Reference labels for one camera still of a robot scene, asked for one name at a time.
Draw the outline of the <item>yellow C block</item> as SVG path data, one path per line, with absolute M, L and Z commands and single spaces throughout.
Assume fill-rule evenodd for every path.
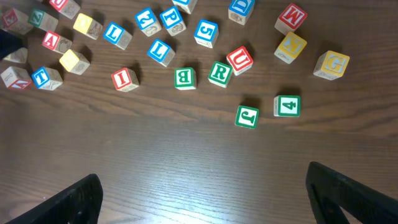
M 27 55 L 28 55 L 28 49 L 23 47 L 9 54 L 8 56 L 4 57 L 3 60 L 14 63 L 26 63 Z

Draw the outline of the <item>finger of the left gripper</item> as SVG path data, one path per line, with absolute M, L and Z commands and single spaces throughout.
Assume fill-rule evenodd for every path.
M 24 43 L 22 39 L 2 29 L 0 32 L 0 59 L 2 60 L 4 57 L 22 48 Z

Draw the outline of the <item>yellow O block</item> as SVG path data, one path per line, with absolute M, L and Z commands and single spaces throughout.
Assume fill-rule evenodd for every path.
M 83 13 L 79 13 L 73 28 L 82 34 L 97 40 L 100 36 L 103 25 L 94 20 L 92 17 Z

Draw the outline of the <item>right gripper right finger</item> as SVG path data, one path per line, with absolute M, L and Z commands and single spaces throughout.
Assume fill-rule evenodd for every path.
M 348 223 L 343 210 L 361 223 L 397 223 L 397 200 L 319 162 L 309 163 L 305 185 L 318 224 Z

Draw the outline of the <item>green R block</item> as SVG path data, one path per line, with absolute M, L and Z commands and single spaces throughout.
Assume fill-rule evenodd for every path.
M 231 66 L 215 61 L 210 70 L 208 80 L 214 85 L 226 88 L 228 86 L 232 72 L 233 68 Z

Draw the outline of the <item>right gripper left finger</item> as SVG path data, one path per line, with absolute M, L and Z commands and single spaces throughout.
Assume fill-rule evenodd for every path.
M 90 174 L 7 224 L 97 224 L 102 201 L 100 179 Z

